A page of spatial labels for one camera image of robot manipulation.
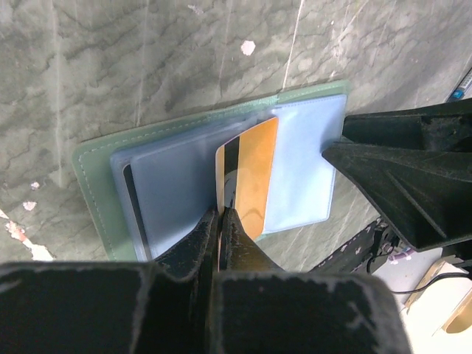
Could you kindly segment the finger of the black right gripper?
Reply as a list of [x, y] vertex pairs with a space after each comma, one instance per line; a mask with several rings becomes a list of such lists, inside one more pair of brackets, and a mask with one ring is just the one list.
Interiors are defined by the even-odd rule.
[[425, 151], [471, 150], [471, 99], [403, 111], [349, 115], [343, 136], [358, 144]]
[[416, 251], [471, 240], [471, 154], [336, 142], [323, 157]]

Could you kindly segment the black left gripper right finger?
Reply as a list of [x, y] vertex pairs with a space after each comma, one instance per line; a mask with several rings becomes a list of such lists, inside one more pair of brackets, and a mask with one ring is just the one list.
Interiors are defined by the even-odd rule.
[[222, 223], [225, 269], [214, 276], [211, 353], [410, 353], [396, 301], [366, 274], [240, 270], [244, 231], [235, 209]]

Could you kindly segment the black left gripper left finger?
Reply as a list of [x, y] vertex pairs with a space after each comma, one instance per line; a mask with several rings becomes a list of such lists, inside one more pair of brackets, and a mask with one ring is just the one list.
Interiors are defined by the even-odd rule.
[[3, 353], [204, 353], [218, 214], [137, 263], [5, 263]]

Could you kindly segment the black credit card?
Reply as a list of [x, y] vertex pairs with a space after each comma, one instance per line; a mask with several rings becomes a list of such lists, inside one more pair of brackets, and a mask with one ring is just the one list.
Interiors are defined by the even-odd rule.
[[128, 228], [133, 239], [133, 245], [140, 258], [145, 259], [145, 245], [143, 243], [143, 222], [136, 194], [131, 165], [126, 164], [122, 170], [122, 177], [125, 182], [125, 191], [128, 200]]

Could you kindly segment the gold credit card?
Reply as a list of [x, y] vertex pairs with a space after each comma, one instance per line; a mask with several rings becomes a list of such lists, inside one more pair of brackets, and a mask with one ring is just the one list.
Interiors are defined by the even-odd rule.
[[272, 116], [230, 139], [215, 154], [218, 212], [234, 209], [252, 240], [264, 231], [278, 125], [279, 118]]

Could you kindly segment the green card holder wallet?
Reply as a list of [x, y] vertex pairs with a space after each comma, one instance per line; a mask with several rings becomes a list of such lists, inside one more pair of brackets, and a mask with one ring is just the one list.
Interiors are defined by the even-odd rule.
[[[263, 234], [325, 221], [335, 170], [322, 151], [341, 136], [347, 95], [347, 82], [333, 81], [79, 145], [72, 164], [108, 258], [152, 260], [186, 236], [217, 204], [216, 150], [272, 116], [279, 125]], [[139, 202], [145, 259], [128, 228], [126, 164]]]

